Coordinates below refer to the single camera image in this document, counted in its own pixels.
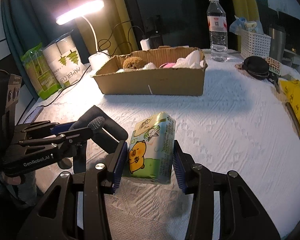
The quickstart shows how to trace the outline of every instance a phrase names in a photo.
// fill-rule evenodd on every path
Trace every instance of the bottle label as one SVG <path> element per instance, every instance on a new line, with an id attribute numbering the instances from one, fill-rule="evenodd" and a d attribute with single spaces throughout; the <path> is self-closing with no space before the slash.
<path id="1" fill-rule="evenodd" d="M 227 32 L 227 20 L 225 17 L 208 16 L 208 26 L 211 32 Z"/>

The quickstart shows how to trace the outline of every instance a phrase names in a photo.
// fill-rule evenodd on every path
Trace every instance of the green tissue package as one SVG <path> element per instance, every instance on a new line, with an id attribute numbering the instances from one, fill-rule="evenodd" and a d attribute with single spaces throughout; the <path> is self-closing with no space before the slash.
<path id="1" fill-rule="evenodd" d="M 175 127 L 166 112 L 137 123 L 123 176 L 138 183 L 170 184 Z"/>
<path id="2" fill-rule="evenodd" d="M 61 89 L 61 85 L 53 75 L 41 47 L 42 43 L 28 50 L 20 59 L 38 96 L 45 100 Z"/>

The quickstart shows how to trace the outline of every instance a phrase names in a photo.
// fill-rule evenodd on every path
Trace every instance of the black pouch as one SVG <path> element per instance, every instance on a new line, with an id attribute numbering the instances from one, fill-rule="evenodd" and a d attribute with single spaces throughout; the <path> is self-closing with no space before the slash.
<path id="1" fill-rule="evenodd" d="M 252 77 L 259 80 L 269 77 L 269 64 L 261 57 L 247 57 L 242 64 L 242 69 L 247 71 Z"/>

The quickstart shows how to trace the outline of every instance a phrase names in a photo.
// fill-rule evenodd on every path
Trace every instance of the brown plush toy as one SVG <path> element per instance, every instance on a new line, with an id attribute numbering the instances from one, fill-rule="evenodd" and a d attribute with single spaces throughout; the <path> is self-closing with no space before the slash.
<path id="1" fill-rule="evenodd" d="M 146 62 L 141 57 L 128 57 L 123 62 L 123 68 L 139 69 L 145 66 Z"/>

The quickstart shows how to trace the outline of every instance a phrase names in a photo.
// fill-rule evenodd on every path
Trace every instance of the table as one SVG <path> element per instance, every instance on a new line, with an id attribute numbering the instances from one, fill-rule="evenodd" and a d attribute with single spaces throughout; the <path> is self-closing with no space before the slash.
<path id="1" fill-rule="evenodd" d="M 96 105 L 131 136 L 137 122 L 166 111 L 176 119 L 175 138 L 183 151 L 211 171 L 238 171 L 283 237 L 300 220 L 300 141 L 285 110 L 285 96 L 268 81 L 237 70 L 234 65 L 241 62 L 240 55 L 230 55 L 225 63 L 214 62 L 208 55 L 200 97 L 103 95 L 86 75 L 45 108 L 37 121 L 75 121 Z M 298 72 L 283 66 L 283 74 L 287 73 L 300 79 Z M 55 97 L 39 100 L 33 109 Z M 89 140 L 87 166 L 93 167 L 104 156 Z M 46 191 L 60 172 L 57 164 L 37 170 L 38 187 Z M 116 194 L 106 196 L 112 237 L 184 239 L 191 201 L 179 190 L 174 172 L 170 185 L 136 184 L 123 178 Z M 213 239 L 218 239 L 218 212 L 216 198 Z"/>

